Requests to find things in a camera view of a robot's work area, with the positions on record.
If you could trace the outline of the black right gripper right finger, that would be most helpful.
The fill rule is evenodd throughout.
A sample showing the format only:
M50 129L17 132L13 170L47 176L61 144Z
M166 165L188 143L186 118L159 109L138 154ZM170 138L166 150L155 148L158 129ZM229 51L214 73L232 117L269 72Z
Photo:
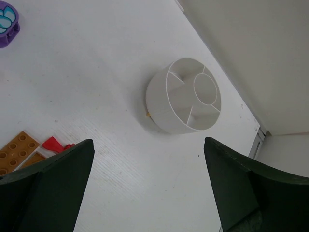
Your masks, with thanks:
M307 232L309 179L207 137L205 161L224 232Z

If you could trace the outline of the small red lego piece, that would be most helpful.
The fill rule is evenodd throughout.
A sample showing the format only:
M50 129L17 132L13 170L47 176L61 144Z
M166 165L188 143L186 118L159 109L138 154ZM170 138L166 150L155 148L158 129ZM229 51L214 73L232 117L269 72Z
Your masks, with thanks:
M69 148L71 148L71 147L73 147L73 146L75 146L75 144L68 144L68 145L65 145L65 146L63 147L63 150L67 150L67 149L69 149Z

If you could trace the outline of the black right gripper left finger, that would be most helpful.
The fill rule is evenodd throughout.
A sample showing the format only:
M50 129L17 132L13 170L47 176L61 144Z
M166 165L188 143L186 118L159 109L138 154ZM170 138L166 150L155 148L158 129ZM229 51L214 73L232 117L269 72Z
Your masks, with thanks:
M0 178L2 232L72 232L94 159L86 139Z

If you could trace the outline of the purple round flower lego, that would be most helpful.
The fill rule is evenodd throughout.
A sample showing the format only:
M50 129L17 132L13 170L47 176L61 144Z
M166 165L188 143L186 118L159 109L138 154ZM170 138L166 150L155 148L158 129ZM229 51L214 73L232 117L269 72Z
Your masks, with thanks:
M20 32L19 13L11 4L0 1L0 47L7 47Z

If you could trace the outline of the tan lego plate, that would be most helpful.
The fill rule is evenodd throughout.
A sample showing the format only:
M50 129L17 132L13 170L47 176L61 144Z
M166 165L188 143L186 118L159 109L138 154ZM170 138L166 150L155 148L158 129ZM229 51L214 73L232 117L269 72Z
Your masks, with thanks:
M13 172L38 146L30 135L20 132L0 150L0 175Z
M26 168L37 162L45 160L46 157L39 152L34 153L22 166L21 168Z

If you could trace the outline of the red lego slope piece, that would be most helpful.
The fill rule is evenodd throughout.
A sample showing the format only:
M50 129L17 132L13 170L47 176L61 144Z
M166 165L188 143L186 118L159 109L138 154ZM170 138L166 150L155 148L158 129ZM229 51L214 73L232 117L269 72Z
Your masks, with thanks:
M57 141L57 139L55 137L50 137L49 139L47 139L43 144L42 147L46 150L52 151L56 154L61 153L64 148L61 145L60 142Z

